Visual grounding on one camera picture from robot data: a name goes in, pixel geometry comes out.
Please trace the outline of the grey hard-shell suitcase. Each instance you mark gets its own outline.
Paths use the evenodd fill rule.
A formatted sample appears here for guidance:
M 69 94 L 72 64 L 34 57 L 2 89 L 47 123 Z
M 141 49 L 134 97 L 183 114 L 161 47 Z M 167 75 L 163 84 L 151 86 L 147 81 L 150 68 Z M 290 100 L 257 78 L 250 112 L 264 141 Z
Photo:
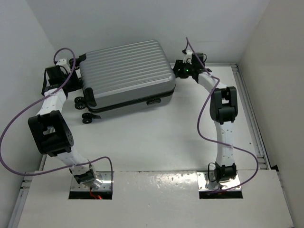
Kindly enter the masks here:
M 157 40 L 86 52 L 70 59 L 80 70 L 83 96 L 74 99 L 84 124 L 167 105 L 176 76 Z

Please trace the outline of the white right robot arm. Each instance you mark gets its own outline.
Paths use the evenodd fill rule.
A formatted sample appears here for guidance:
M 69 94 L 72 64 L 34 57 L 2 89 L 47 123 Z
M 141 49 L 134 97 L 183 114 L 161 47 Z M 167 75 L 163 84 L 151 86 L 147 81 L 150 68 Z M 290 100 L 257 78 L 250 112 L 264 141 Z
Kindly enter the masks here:
M 218 144 L 213 181 L 219 183 L 234 179 L 237 168 L 233 157 L 232 131 L 238 115 L 237 89 L 221 83 L 209 69 L 194 63 L 176 60 L 173 72 L 178 78 L 191 76 L 209 92 L 209 113 L 216 127 Z

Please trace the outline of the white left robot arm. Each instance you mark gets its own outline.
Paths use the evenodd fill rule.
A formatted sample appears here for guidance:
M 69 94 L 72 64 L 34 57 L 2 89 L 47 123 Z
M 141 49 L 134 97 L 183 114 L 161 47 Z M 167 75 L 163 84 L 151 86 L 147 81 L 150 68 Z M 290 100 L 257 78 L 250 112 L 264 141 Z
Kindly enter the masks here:
M 96 172 L 89 160 L 76 150 L 72 133 L 61 113 L 69 92 L 68 85 L 63 88 L 61 85 L 67 77 L 68 70 L 64 66 L 45 69 L 42 107 L 28 119 L 28 125 L 41 154 L 61 160 L 78 184 L 96 189 Z

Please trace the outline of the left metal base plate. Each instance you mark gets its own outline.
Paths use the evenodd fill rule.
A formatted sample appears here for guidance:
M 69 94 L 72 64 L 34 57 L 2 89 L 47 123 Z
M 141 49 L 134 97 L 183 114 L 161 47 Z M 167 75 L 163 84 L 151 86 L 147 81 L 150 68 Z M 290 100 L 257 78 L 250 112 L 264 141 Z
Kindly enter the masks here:
M 111 200 L 113 196 L 111 180 L 111 172 L 97 171 L 97 184 L 96 187 L 90 189 L 84 184 L 78 184 L 77 181 L 72 178 L 69 200 Z

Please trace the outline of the metal base plate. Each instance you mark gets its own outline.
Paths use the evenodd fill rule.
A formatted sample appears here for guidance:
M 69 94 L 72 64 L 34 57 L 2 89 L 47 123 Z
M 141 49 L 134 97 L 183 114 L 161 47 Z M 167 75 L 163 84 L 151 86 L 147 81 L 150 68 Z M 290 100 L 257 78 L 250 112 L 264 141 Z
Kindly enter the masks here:
M 214 179 L 212 171 L 197 172 L 198 191 L 201 200 L 243 198 L 238 174 L 235 179 L 229 179 L 224 182 L 213 182 Z
M 69 200 L 111 200 L 113 196 L 111 180 L 111 172 L 97 171 L 97 184 L 96 187 L 90 189 L 84 184 L 78 184 L 77 181 L 72 178 Z

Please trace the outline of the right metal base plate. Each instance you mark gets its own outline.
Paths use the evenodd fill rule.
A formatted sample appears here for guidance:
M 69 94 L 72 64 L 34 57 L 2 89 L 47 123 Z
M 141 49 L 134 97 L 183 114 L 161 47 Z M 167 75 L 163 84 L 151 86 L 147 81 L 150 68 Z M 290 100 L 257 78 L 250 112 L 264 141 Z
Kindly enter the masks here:
M 201 200 L 243 198 L 238 174 L 235 179 L 229 179 L 224 182 L 213 182 L 214 179 L 212 171 L 197 172 L 198 191 Z

